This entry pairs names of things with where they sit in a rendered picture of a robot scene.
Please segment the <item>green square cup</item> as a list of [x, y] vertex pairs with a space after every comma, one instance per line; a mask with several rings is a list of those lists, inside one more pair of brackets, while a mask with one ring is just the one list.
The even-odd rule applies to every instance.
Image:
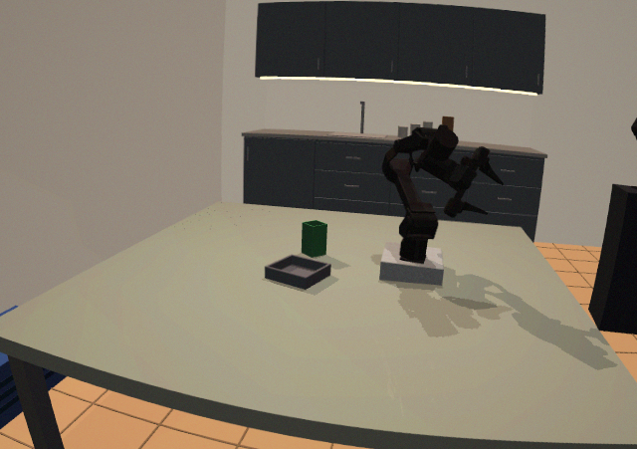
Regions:
[[326, 255], [327, 224], [314, 220], [303, 222], [302, 253], [314, 258]]

